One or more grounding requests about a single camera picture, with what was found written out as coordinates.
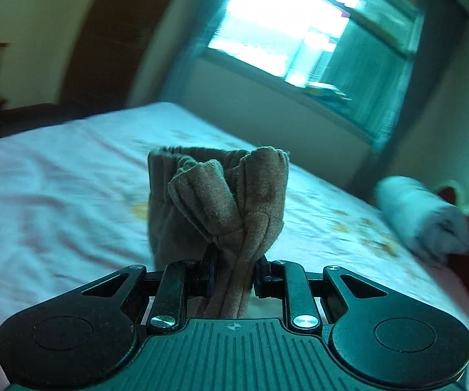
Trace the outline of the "window with frame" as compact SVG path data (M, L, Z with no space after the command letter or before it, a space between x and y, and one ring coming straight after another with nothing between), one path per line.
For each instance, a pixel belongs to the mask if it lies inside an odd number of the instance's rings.
M380 140L398 117L421 23L408 0L225 0L206 47L288 83Z

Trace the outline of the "floral pink bed sheet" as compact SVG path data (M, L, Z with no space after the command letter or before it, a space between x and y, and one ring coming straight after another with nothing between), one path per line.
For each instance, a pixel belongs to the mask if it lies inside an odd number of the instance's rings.
M163 146L247 143L167 102L0 138L0 324L125 266L152 266L147 156ZM342 266L469 328L469 294L451 270L424 265L380 211L296 165L267 256L311 272Z

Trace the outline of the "dark wooden door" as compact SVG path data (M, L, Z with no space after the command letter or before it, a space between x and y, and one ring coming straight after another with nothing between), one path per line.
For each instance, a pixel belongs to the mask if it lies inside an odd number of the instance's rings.
M126 102L171 0L93 0L65 73L61 104L110 109Z

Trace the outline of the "rolled grey-blue quilt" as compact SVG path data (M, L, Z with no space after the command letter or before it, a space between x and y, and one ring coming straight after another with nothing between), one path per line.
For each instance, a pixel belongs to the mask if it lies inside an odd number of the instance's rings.
M402 244L425 263L442 266L450 255L469 253L468 218L414 178L380 180L375 198Z

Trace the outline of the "grey-brown fleece pants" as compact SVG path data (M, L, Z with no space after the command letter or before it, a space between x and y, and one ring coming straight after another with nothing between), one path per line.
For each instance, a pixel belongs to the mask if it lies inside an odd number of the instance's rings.
M214 291L195 314L242 317L254 265L283 229L288 154L274 147L160 147L147 162L154 266L212 255Z

